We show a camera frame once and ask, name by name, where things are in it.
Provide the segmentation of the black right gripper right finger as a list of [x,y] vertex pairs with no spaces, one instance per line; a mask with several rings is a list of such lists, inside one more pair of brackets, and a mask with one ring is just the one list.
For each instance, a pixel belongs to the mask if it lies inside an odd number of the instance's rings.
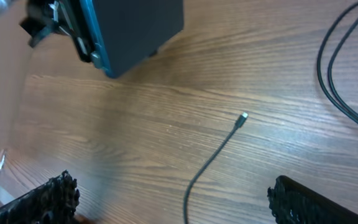
[[278,224],[358,224],[358,214],[285,175],[276,178],[267,197]]

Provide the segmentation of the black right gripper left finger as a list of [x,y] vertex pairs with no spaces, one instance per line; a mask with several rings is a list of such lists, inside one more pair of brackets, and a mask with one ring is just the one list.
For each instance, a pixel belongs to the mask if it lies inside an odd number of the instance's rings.
[[77,180],[68,171],[0,207],[0,224],[69,224],[79,205]]

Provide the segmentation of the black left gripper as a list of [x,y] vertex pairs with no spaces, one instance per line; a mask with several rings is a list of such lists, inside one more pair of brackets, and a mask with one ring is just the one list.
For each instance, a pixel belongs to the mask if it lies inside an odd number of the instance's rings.
[[71,38],[81,61],[90,63],[94,43],[79,0],[28,0],[27,17],[20,26],[31,36],[34,48],[50,34]]

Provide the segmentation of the blue Samsung Galaxy smartphone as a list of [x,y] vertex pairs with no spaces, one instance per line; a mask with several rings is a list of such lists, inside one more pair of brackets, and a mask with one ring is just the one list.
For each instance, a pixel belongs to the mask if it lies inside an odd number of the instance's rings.
[[183,0],[81,0],[94,50],[91,61],[117,78],[184,27]]

